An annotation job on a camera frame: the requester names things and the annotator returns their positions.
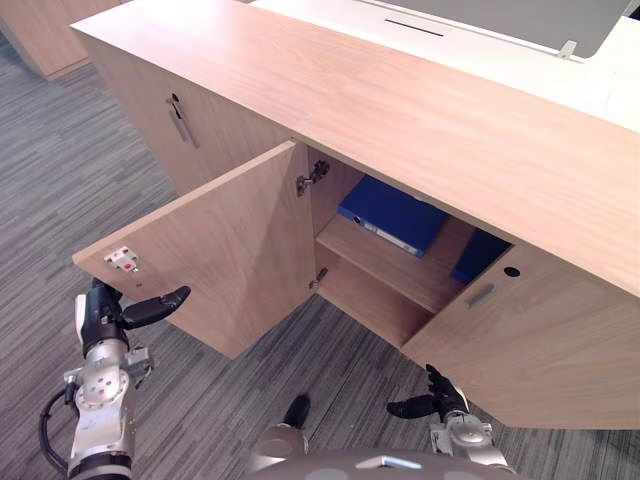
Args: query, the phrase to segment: desk surface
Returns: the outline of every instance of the desk surface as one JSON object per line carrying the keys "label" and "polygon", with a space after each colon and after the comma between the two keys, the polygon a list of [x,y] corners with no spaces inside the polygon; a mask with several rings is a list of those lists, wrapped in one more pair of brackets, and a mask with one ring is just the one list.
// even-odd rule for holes
{"label": "desk surface", "polygon": [[591,58],[564,60],[549,48],[377,0],[256,0],[251,5],[432,60],[640,133],[640,62],[635,61],[640,22],[627,17],[618,20]]}
{"label": "desk surface", "polygon": [[74,28],[640,295],[640,137],[630,130],[233,1],[137,0]]}

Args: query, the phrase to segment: wood grain surface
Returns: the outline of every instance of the wood grain surface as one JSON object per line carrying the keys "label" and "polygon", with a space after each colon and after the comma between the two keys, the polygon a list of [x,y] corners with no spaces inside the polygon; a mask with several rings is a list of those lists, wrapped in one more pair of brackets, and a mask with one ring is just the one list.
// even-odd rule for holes
{"label": "wood grain surface", "polygon": [[350,167],[335,158],[309,148],[309,171],[313,171],[316,162],[329,164],[329,173],[318,183],[312,185],[311,213],[313,215],[313,234],[318,236],[324,227],[336,216],[338,206],[358,184],[364,173]]}
{"label": "wood grain surface", "polygon": [[451,278],[474,227],[449,218],[423,258],[337,215],[317,242],[430,312],[442,310],[464,285]]}
{"label": "wood grain surface", "polygon": [[138,0],[75,28],[640,295],[640,156],[631,131],[239,2]]}
{"label": "wood grain surface", "polygon": [[316,265],[328,269],[318,293],[396,348],[433,316],[320,244]]}
{"label": "wood grain surface", "polygon": [[87,57],[69,29],[74,20],[61,0],[0,0],[0,27],[29,67],[45,77]]}
{"label": "wood grain surface", "polygon": [[639,428],[639,320],[638,299],[515,246],[401,351],[507,425]]}
{"label": "wood grain surface", "polygon": [[120,0],[58,0],[74,22],[120,5]]}
{"label": "wood grain surface", "polygon": [[[179,194],[185,194],[291,137],[275,123],[102,42],[87,49]],[[193,140],[170,117],[175,94]]]}
{"label": "wood grain surface", "polygon": [[[295,186],[306,168],[306,147],[284,142],[73,260],[136,300],[188,285],[191,296],[169,321],[236,357],[311,295],[310,200]],[[123,246],[139,256],[139,272],[104,261]]]}

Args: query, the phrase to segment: gray panel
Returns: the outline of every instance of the gray panel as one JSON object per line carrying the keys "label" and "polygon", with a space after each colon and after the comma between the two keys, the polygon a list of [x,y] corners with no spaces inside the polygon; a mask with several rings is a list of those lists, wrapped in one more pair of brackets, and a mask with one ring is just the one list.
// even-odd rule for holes
{"label": "gray panel", "polygon": [[574,54],[598,51],[629,0],[382,0],[560,50],[578,43]]}

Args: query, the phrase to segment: cabinet top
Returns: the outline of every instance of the cabinet top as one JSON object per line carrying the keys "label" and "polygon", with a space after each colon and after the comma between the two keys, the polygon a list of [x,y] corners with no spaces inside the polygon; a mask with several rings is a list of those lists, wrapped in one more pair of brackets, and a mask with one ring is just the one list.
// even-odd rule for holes
{"label": "cabinet top", "polygon": [[640,136],[630,130],[230,0],[136,0],[74,28],[640,296]]}

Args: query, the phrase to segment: open cabinet door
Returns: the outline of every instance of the open cabinet door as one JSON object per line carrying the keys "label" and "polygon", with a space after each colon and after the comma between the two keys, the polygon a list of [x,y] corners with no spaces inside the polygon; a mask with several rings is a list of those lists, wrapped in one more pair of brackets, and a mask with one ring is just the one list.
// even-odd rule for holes
{"label": "open cabinet door", "polygon": [[532,247],[511,248],[402,352],[507,425],[640,427],[638,299]]}
{"label": "open cabinet door", "polygon": [[[169,320],[228,357],[253,345],[312,293],[310,196],[297,196],[307,150],[287,141],[74,255],[79,267],[142,300],[188,285]],[[138,271],[105,256],[126,247]]]}

